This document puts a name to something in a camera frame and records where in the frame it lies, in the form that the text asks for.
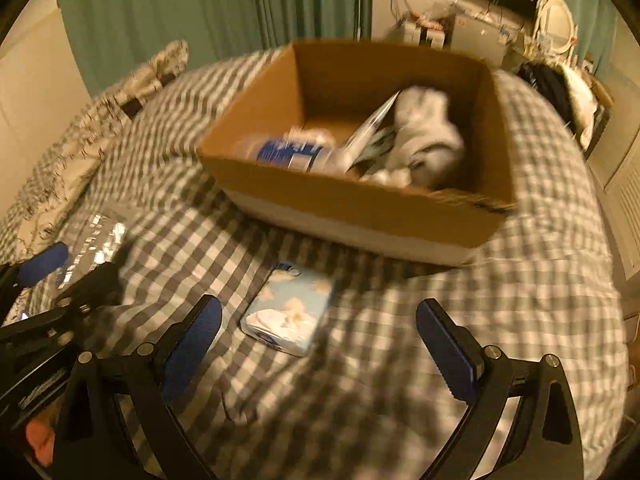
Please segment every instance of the cardboard box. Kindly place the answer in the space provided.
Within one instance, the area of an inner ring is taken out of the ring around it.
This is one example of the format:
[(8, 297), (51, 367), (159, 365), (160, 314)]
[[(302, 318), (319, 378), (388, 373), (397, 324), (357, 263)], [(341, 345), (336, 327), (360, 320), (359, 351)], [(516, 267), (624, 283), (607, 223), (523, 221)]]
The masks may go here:
[[(243, 137), (279, 138), (295, 125), (327, 128), (341, 143), (412, 85), (450, 97), (449, 118), (466, 144), (452, 189), (395, 189), (238, 159)], [(206, 171), (249, 214), (386, 256), (455, 266), (514, 208), (508, 142), (482, 62), (420, 46), (317, 41), (288, 46), (214, 122), (198, 151)]]

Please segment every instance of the black clamp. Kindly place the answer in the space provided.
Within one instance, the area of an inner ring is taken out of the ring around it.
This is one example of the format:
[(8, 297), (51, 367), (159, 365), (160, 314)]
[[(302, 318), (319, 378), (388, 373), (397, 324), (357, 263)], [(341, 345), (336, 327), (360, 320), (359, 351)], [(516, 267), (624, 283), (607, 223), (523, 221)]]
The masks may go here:
[(140, 425), (169, 479), (215, 480), (168, 405), (188, 386), (222, 325), (222, 306), (205, 295), (155, 345), (99, 359), (82, 352), (58, 417), (54, 480), (150, 480), (138, 459), (116, 394), (131, 397)]
[(520, 397), (511, 430), (491, 480), (582, 480), (578, 418), (560, 359), (508, 358), (497, 346), (482, 348), (434, 299), (416, 311), (416, 325), (453, 396), (468, 408), (422, 480), (472, 477), (510, 397)]
[[(21, 266), (5, 267), (3, 311), (9, 311), (25, 285), (34, 285), (37, 276), (55, 269), (51, 268), (53, 256), (62, 256), (60, 245)], [(31, 280), (21, 282), (25, 265)], [(0, 328), (0, 444), (13, 444), (15, 435), (22, 433), (33, 415), (63, 393), (87, 336), (84, 318), (99, 306), (119, 304), (122, 293), (118, 269), (106, 262), (71, 285), (57, 298), (55, 308)]]

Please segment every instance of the green curtain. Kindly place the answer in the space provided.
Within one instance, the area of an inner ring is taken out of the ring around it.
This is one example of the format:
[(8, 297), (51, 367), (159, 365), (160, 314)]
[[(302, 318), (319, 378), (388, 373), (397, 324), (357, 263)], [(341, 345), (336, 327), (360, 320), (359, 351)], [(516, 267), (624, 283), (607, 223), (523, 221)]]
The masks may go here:
[(297, 38), (370, 36), (370, 0), (58, 0), (94, 95), (172, 40), (190, 68)]
[(575, 54), (580, 60), (588, 52), (593, 56), (596, 74), (609, 70), (616, 35), (616, 7), (611, 0), (564, 0), (578, 25), (578, 45)]

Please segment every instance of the bed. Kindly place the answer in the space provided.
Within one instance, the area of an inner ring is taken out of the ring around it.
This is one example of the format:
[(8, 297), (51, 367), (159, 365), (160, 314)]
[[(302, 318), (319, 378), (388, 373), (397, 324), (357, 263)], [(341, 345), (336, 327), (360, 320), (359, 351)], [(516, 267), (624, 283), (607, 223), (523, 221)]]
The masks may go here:
[[(126, 209), (133, 240), (120, 275), (126, 297), (96, 314), (90, 345), (100, 354), (156, 341), (203, 294), (216, 295), (222, 329), (174, 410), (222, 479), (420, 478), (465, 409), (415, 329), (416, 306), (430, 297), (482, 345), (497, 344), (512, 358), (537, 361), (552, 352), (562, 359), (585, 478), (596, 479), (622, 418), (626, 346), (590, 177), (548, 102), (496, 73), (513, 136), (518, 209), (471, 262), (434, 269), (288, 232), (233, 206), (203, 172), (196, 146), (279, 51), (184, 72), (181, 48), (146, 65), (151, 84), (141, 86), (133, 74), (105, 91), (47, 151), (0, 222), (0, 262), (55, 240), (74, 246), (96, 212)], [(61, 168), (79, 160), (70, 146), (94, 151), (74, 181), (80, 184), (61, 186)], [(276, 258), (337, 282), (305, 358), (239, 329)], [(28, 315), (50, 308), (53, 280), (21, 298), (20, 308)], [(494, 465), (514, 407), (508, 404), (477, 476)], [(157, 472), (124, 410), (143, 463)]]

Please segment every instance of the foil packaging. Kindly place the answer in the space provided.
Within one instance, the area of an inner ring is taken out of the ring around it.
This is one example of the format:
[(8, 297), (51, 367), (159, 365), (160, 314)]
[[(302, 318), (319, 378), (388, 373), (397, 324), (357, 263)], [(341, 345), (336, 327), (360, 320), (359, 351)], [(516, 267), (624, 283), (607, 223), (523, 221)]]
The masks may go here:
[(60, 271), (58, 290), (65, 290), (98, 265), (112, 261), (126, 233), (125, 218), (120, 213), (105, 209), (94, 214), (70, 252), (68, 263)]

